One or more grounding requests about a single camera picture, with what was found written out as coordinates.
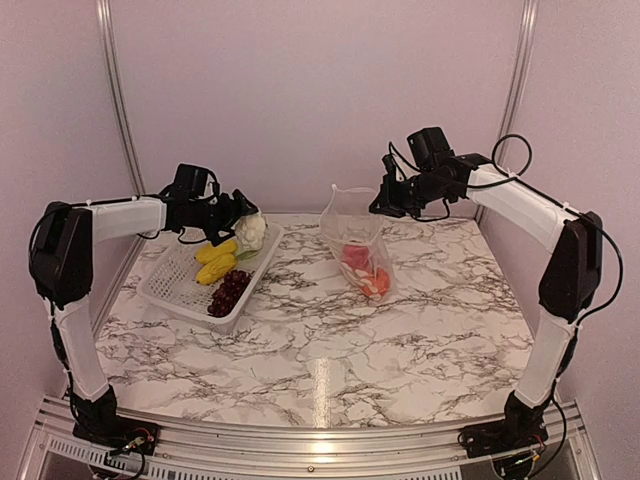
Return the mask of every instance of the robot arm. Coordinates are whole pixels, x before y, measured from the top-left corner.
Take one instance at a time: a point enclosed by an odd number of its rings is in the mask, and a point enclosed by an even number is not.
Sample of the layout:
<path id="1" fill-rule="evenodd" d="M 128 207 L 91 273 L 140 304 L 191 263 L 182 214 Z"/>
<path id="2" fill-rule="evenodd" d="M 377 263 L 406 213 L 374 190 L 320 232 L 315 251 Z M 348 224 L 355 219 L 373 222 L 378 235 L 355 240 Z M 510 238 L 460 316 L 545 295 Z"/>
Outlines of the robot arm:
<path id="1" fill-rule="evenodd" d="M 539 286 L 535 344 L 505 405 L 505 420 L 474 425 L 462 432 L 470 457 L 519 448 L 536 435 L 546 440 L 547 433 L 540 428 L 542 414 L 557 377 L 571 360 L 578 315 L 590 305 L 600 282 L 601 220 L 593 213 L 570 213 L 524 182 L 507 180 L 480 154 L 456 156 L 438 127 L 421 130 L 408 141 L 419 173 L 398 180 L 397 164 L 391 154 L 386 155 L 387 174 L 370 206 L 372 213 L 417 218 L 431 201 L 453 203 L 467 198 L 518 225 L 551 254 Z M 482 436 L 485 441 L 474 442 L 473 436 Z"/>
<path id="2" fill-rule="evenodd" d="M 212 184 L 212 194 L 204 197 Z M 234 235 L 233 225 L 258 212 L 239 190 L 220 193 L 213 172 L 180 165 L 174 182 L 159 195 L 129 199 L 51 203 L 36 225 L 29 248 L 29 271 L 50 314 L 58 358 L 69 374 L 74 435 L 115 448 L 157 426 L 116 415 L 113 388 L 102 371 L 91 331 L 89 292 L 94 246 L 112 238 L 185 227 L 200 228 L 214 245 Z M 152 453 L 147 439 L 144 453 Z"/>

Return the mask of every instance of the pink wall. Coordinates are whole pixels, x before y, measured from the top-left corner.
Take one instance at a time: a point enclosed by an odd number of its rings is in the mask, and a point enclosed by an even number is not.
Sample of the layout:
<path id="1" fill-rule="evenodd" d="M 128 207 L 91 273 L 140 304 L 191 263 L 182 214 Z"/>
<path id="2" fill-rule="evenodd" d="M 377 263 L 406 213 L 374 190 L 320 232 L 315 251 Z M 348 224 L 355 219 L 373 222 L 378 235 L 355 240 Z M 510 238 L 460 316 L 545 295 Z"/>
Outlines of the pink wall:
<path id="1" fill-rule="evenodd" d="M 585 321 L 576 358 L 560 385 L 563 398 L 578 399 L 605 479 L 637 478 L 640 471 L 639 22 L 636 1 L 541 2 L 515 128 L 535 150 L 527 181 L 583 211 L 598 212 L 624 254 L 622 294 L 613 307 Z M 527 319 L 536 325 L 537 283 L 548 256 L 495 216 L 483 227 Z M 600 302 L 617 275 L 610 252 L 604 268 Z"/>
<path id="2" fill-rule="evenodd" d="M 27 272 L 27 242 L 51 200 L 132 193 L 102 61 L 95 3 L 0 7 L 0 471 L 14 478 L 45 393 L 62 371 Z M 128 242 L 97 256 L 100 298 Z"/>
<path id="3" fill-rule="evenodd" d="M 504 0 L 114 2 L 147 185 L 189 161 L 268 211 L 319 211 L 334 182 L 377 188 L 387 141 L 408 153 L 425 126 L 489 153 L 521 12 Z"/>

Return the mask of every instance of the plastic bag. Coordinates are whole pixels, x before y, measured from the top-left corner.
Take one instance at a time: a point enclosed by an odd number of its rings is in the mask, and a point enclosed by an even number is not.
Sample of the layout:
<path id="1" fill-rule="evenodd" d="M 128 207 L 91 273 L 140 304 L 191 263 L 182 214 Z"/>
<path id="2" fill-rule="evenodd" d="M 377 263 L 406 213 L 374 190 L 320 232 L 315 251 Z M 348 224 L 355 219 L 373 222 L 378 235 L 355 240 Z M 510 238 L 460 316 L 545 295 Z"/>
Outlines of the plastic bag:
<path id="1" fill-rule="evenodd" d="M 320 216 L 320 233 L 349 282 L 372 300 L 392 290 L 391 259 L 382 240 L 383 218 L 369 213 L 370 188 L 339 190 Z"/>

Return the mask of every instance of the white marble surface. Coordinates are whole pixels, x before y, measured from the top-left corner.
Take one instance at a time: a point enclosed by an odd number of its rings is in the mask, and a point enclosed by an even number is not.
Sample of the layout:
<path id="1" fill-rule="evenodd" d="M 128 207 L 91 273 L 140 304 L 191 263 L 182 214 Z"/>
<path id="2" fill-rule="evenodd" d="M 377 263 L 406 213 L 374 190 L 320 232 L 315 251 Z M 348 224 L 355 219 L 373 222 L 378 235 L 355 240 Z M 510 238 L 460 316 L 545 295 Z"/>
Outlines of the white marble surface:
<path id="1" fill-rule="evenodd" d="M 135 293 L 175 237 L 147 242 L 98 341 L 119 404 L 276 426 L 408 425 L 497 413 L 531 336 L 476 224 L 389 221 L 397 291 L 350 287 L 317 216 L 271 216 L 286 235 L 230 335 Z"/>

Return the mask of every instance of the marble tabletop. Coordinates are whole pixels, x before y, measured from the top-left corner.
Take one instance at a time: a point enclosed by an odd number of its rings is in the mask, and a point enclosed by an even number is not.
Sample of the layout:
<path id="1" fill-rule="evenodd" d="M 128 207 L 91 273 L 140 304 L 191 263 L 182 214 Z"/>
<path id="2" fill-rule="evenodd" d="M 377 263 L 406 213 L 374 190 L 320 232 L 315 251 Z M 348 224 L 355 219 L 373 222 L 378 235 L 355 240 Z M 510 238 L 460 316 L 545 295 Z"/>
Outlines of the marble tabletop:
<path id="1" fill-rule="evenodd" d="M 97 341 L 119 405 L 271 426 L 373 427 L 502 411 L 529 329 L 472 220 L 387 220 L 396 291 L 371 303 L 341 275 L 317 215 L 271 215 L 285 236 L 230 333 L 136 295 L 175 241 L 148 241 Z"/>

